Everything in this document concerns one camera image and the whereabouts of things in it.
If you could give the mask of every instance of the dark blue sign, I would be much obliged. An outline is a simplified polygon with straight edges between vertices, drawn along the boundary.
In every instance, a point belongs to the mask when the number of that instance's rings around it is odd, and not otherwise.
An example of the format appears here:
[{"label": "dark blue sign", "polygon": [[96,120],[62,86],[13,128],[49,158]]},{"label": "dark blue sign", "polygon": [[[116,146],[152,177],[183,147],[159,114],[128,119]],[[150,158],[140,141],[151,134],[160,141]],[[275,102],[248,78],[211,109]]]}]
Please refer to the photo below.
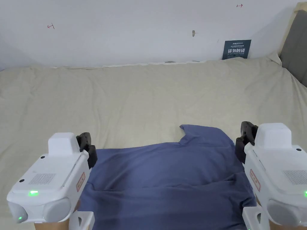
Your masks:
[{"label": "dark blue sign", "polygon": [[251,40],[225,41],[222,60],[234,57],[247,58],[250,46]]}]

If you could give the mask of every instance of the wrinkled fabric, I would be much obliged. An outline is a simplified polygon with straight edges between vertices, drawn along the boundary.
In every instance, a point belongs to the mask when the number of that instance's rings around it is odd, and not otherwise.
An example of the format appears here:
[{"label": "wrinkled fabric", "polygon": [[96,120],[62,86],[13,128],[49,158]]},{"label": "wrinkled fabric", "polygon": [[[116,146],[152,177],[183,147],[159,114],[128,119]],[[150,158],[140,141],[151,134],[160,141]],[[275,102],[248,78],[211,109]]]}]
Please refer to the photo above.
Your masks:
[{"label": "wrinkled fabric", "polygon": [[79,211],[93,230],[244,229],[252,188],[220,129],[182,125],[180,142],[99,149]]}]

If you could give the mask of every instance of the green led light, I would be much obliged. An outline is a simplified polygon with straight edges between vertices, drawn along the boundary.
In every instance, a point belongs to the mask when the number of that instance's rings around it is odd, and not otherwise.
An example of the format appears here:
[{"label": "green led light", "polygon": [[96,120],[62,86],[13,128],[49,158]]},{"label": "green led light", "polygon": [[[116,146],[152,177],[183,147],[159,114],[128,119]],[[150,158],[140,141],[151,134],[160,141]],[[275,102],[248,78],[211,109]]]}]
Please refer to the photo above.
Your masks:
[{"label": "green led light", "polygon": [[38,191],[36,191],[36,190],[32,190],[32,191],[29,192],[30,197],[34,197],[34,196],[37,196],[37,195],[38,195]]}]

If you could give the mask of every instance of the red arrow mark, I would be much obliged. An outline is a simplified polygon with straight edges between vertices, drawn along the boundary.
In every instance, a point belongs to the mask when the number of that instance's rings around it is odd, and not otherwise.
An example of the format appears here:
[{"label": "red arrow mark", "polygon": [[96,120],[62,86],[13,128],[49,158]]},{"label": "red arrow mark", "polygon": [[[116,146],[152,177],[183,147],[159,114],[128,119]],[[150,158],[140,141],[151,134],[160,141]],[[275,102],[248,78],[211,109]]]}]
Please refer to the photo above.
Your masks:
[{"label": "red arrow mark", "polygon": [[53,27],[53,29],[54,29],[54,26],[53,26],[53,24],[51,23],[51,25],[49,26],[47,26],[49,29],[51,28],[51,27]]}]

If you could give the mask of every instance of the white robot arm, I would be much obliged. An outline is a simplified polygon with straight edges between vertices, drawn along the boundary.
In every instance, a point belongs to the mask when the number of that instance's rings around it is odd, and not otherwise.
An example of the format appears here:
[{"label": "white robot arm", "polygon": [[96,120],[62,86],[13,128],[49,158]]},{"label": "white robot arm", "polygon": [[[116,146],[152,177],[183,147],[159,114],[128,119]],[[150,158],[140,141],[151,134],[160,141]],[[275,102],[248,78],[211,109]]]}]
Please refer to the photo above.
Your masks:
[{"label": "white robot arm", "polygon": [[15,183],[7,201],[16,223],[62,222],[69,229],[91,230],[93,212],[74,212],[97,161],[89,133],[56,133],[44,154]]},{"label": "white robot arm", "polygon": [[287,226],[307,226],[307,154],[292,145],[282,123],[241,125],[236,155],[261,206],[243,208],[247,229],[269,229],[271,220]]}]

